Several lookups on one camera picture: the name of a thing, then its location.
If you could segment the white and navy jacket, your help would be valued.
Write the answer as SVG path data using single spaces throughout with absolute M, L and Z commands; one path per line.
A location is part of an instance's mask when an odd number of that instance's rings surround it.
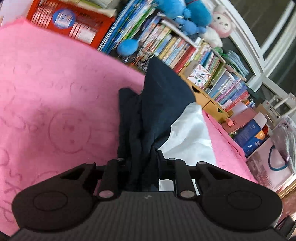
M 216 164 L 201 106 L 189 86 L 158 58 L 149 61 L 141 93 L 119 90 L 119 113 L 118 156 L 126 161 L 128 190 L 169 190 L 169 182 L 159 182 L 158 151 L 190 166 Z

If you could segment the pink gift bag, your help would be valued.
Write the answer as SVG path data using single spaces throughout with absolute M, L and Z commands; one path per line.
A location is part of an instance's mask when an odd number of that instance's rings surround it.
M 293 176 L 288 161 L 270 138 L 247 158 L 246 163 L 258 184 L 274 192 L 278 192 Z

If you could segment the blue cardboard box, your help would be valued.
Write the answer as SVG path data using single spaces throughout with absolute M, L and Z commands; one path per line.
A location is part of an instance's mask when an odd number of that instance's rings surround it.
M 268 130 L 266 117 L 258 113 L 237 132 L 233 139 L 248 157 L 269 138 Z

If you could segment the wooden drawer organizer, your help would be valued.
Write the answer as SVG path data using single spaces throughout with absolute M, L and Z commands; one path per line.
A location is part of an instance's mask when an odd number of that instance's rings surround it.
M 188 80 L 183 74 L 179 74 L 182 80 L 185 81 L 189 88 L 192 90 L 197 104 L 199 104 L 202 109 L 211 115 L 218 123 L 223 123 L 227 118 L 230 118 L 233 115 L 233 111 L 226 112 L 220 104 L 211 99 L 210 96 L 195 84 L 193 84 L 190 80 Z

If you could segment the pink bunny towel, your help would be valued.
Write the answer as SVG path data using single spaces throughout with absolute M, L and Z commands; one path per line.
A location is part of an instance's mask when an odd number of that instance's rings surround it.
M 1 28 L 1 231 L 27 187 L 89 162 L 119 157 L 119 90 L 141 93 L 145 74 L 27 20 Z M 242 149 L 203 111 L 216 164 L 247 180 Z

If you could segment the row of books right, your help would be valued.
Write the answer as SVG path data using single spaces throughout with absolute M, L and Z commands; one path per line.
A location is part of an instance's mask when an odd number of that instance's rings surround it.
M 246 63 L 243 62 L 237 48 L 229 45 L 225 48 L 211 48 L 200 37 L 196 39 L 195 43 L 197 44 L 197 49 L 189 54 L 189 59 L 179 74 L 183 74 L 187 78 L 198 64 L 203 65 L 211 74 L 211 79 L 201 90 L 220 104 L 226 112 L 233 110 L 237 104 L 248 99 L 249 93 L 245 84 L 246 78 L 229 66 L 222 57 L 223 53 L 232 50 L 238 54 L 246 67 Z

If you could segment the row of books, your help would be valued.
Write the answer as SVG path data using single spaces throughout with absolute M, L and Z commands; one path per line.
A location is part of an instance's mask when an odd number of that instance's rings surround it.
M 229 66 L 222 57 L 223 53 L 232 50 L 238 54 L 246 67 L 246 63 L 243 62 L 237 48 L 229 45 L 225 48 L 211 48 L 200 37 L 196 39 L 195 43 L 197 44 L 197 49 L 189 54 L 189 59 L 179 74 L 183 74 L 187 78 L 198 64 L 203 65 L 211 74 L 211 79 L 201 90 L 220 104 L 226 112 L 233 110 L 237 104 L 248 99 L 249 93 L 245 84 L 246 78 Z
M 126 39 L 136 39 L 138 49 L 134 54 L 140 58 L 159 56 L 170 40 L 179 39 L 173 29 L 185 35 L 178 26 L 152 1 L 130 1 L 120 12 L 98 49 L 123 62 L 125 57 L 116 51 L 118 45 Z

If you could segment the white colourful card box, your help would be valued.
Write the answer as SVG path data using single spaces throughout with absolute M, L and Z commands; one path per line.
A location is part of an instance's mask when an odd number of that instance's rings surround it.
M 203 65 L 198 64 L 187 79 L 197 87 L 203 89 L 211 79 L 211 74 Z

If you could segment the miniature black bicycle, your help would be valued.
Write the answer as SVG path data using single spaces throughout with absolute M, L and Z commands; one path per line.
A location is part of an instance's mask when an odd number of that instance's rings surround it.
M 137 56 L 137 54 L 133 54 L 125 57 L 123 59 L 123 63 L 136 70 L 146 73 L 151 57 L 152 56 L 144 56 L 143 58 L 140 58 L 140 56 Z

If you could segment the blue plush ball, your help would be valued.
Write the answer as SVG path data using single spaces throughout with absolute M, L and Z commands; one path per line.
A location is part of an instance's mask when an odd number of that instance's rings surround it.
M 128 57 L 134 54 L 138 49 L 138 41 L 136 39 L 126 39 L 122 41 L 116 51 L 120 56 Z

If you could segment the red plastic crate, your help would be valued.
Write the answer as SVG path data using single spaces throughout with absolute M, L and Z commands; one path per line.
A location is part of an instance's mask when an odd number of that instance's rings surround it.
M 109 17 L 66 1 L 33 1 L 27 19 L 41 28 L 83 42 L 95 49 L 115 22 L 113 16 Z

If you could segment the pink bunny plush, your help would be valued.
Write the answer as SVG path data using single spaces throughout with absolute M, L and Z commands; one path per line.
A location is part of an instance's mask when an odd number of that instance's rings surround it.
M 229 37 L 232 31 L 236 29 L 236 24 L 226 15 L 224 5 L 218 5 L 212 13 L 212 22 L 206 27 L 206 32 L 200 34 L 200 37 L 207 42 L 211 48 L 222 48 L 221 39 Z

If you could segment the row of books left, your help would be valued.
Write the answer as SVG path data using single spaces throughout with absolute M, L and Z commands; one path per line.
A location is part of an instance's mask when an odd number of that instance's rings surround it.
M 134 54 L 140 58 L 159 56 L 170 40 L 179 39 L 173 29 L 185 35 L 178 26 L 152 1 L 130 1 L 120 12 L 98 49 L 123 62 L 125 57 L 116 51 L 118 45 L 126 39 L 136 39 L 138 49 Z

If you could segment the blue plush toy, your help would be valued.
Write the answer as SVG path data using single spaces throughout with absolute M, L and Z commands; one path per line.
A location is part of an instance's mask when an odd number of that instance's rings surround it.
M 204 34 L 212 15 L 202 1 L 156 0 L 152 1 L 168 18 L 174 20 L 186 36 Z

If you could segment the stack of papers and books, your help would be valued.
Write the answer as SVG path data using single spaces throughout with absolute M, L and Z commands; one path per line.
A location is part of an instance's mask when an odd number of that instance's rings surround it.
M 68 0 L 63 2 L 75 5 L 79 8 L 93 11 L 95 13 L 103 14 L 105 16 L 108 16 L 109 18 L 116 16 L 116 8 L 119 5 L 119 1 Z

